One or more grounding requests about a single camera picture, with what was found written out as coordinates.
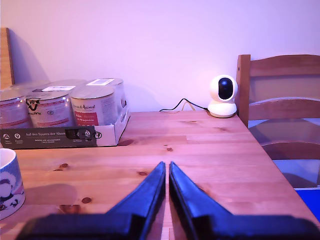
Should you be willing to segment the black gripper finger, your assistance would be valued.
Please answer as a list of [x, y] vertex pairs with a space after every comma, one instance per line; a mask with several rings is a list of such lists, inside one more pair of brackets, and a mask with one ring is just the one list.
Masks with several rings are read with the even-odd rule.
[[144, 240], [165, 197], [166, 167], [161, 161], [129, 195], [106, 215], [113, 229], [108, 240]]
[[169, 194], [189, 240], [231, 240], [225, 226], [232, 214], [202, 191], [173, 161]]

